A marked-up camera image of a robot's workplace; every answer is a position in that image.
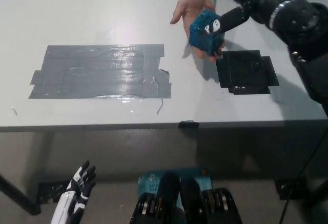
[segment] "robotic hand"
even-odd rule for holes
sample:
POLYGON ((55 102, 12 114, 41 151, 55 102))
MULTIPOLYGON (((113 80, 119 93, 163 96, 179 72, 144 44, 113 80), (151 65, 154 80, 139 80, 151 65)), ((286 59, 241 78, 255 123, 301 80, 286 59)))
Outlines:
POLYGON ((86 161, 74 174, 66 191, 61 195, 51 224, 79 224, 91 194, 96 185, 95 167, 86 161))

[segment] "robot finger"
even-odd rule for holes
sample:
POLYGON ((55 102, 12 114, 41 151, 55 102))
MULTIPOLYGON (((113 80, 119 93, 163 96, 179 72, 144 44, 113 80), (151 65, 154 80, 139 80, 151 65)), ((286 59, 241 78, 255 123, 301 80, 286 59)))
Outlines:
POLYGON ((86 180, 92 175, 96 170, 95 166, 92 166, 89 168, 84 174, 83 174, 83 182, 86 182, 86 180))
POLYGON ((82 176, 84 175, 84 171, 88 168, 90 162, 86 161, 79 169, 76 171, 75 175, 73 176, 73 179, 79 183, 81 180, 82 176))
POLYGON ((89 175, 88 178, 86 178, 84 184, 87 185, 88 183, 92 182, 95 178, 96 178, 96 173, 94 172, 91 175, 89 175))

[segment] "blue foam cube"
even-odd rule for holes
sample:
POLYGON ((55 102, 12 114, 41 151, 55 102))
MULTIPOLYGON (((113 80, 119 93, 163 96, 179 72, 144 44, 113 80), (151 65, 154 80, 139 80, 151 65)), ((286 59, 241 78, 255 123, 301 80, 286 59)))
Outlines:
POLYGON ((224 41, 224 33, 209 34, 208 32, 213 28, 215 29, 217 20, 220 18, 221 16, 208 9, 200 13, 190 24, 189 44, 206 52, 209 56, 214 56, 214 53, 224 41))

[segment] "tape strip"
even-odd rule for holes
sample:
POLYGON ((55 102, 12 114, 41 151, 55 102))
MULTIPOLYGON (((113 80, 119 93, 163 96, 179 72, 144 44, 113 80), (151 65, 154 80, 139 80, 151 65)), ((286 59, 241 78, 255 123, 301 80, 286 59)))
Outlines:
POLYGON ((164 70, 143 73, 142 70, 89 70, 71 68, 58 71, 35 71, 32 85, 84 85, 115 83, 169 83, 170 75, 164 70))
POLYGON ((35 85, 30 98, 171 98, 171 84, 35 85))
POLYGON ((157 57, 164 45, 48 46, 48 57, 157 57))

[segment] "gray floor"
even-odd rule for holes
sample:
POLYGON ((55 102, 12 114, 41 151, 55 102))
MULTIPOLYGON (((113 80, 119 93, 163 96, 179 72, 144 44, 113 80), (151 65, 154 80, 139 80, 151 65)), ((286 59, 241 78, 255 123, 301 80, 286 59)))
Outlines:
MULTIPOLYGON (((206 131, 128 130, 0 134, 0 173, 35 196, 37 182, 71 177, 86 159, 97 167, 98 184, 82 223, 128 223, 136 179, 156 169, 203 166, 214 187, 233 194, 244 224, 278 223, 283 208, 273 178, 295 177, 322 134, 322 127, 206 131)), ((306 172, 311 187, 328 176, 323 144, 306 172)), ((50 223, 55 204, 29 216, 0 194, 0 223, 50 223)), ((328 223, 328 202, 305 210, 298 202, 285 223, 328 223)))

